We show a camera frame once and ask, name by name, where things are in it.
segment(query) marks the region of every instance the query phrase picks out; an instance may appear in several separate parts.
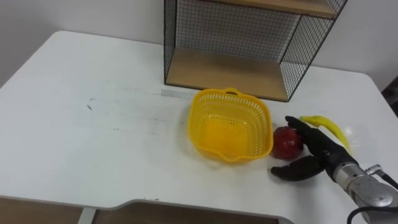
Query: yellow basket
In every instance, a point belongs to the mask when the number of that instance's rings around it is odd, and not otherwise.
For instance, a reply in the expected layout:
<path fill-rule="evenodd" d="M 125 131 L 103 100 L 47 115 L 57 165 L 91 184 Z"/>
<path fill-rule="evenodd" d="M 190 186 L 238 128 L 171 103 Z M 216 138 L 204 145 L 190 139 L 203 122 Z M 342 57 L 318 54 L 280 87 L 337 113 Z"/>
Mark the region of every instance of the yellow basket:
<path fill-rule="evenodd" d="M 204 156 L 247 162 L 267 156 L 273 145 L 267 106 L 238 90 L 203 90 L 193 99 L 188 133 Z"/>

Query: wooden shelf board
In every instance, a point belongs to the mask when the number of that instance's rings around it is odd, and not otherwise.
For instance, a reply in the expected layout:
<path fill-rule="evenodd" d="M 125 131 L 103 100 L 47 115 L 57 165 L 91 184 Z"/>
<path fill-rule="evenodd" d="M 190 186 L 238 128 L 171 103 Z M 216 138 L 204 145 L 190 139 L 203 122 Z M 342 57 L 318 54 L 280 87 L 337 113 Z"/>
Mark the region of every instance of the wooden shelf board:
<path fill-rule="evenodd" d="M 207 0 L 223 2 L 240 6 L 261 7 L 284 12 L 310 14 L 313 16 L 325 16 L 336 18 L 336 11 L 326 0 Z"/>
<path fill-rule="evenodd" d="M 228 87 L 260 98 L 288 101 L 277 62 L 176 48 L 166 84 L 189 88 Z"/>

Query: floor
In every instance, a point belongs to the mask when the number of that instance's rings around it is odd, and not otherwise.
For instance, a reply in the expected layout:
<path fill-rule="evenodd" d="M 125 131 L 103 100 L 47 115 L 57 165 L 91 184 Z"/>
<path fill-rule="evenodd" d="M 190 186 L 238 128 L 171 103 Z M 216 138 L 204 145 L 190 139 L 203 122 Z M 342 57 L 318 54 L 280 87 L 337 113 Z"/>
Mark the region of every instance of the floor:
<path fill-rule="evenodd" d="M 0 199 L 0 223 L 77 224 L 81 208 Z M 278 224 L 270 218 L 135 203 L 115 211 L 99 211 L 94 224 Z"/>

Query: yellow banana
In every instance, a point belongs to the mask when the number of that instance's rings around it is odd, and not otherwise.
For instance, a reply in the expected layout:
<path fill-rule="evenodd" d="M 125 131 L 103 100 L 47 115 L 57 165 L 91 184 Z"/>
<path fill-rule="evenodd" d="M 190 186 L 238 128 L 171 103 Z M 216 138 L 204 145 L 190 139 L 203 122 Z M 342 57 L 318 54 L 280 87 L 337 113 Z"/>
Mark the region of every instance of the yellow banana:
<path fill-rule="evenodd" d="M 330 119 L 324 116 L 301 116 L 300 119 L 304 122 L 314 125 L 315 127 L 319 127 L 322 125 L 325 128 L 327 128 L 327 130 L 329 130 L 333 135 L 336 136 L 336 138 L 338 138 L 341 141 L 341 143 L 343 143 L 348 153 L 352 155 L 346 136 L 343 134 L 343 132 L 337 126 L 337 124 L 332 122 Z"/>

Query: apple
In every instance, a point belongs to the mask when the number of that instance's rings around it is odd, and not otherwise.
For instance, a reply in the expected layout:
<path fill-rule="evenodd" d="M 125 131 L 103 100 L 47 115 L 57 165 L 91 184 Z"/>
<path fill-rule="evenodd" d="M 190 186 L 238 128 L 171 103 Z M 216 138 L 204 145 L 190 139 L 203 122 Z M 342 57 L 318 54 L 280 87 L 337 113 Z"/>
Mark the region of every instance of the apple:
<path fill-rule="evenodd" d="M 277 128 L 274 132 L 272 155 L 277 159 L 294 160 L 303 152 L 303 142 L 291 127 Z"/>

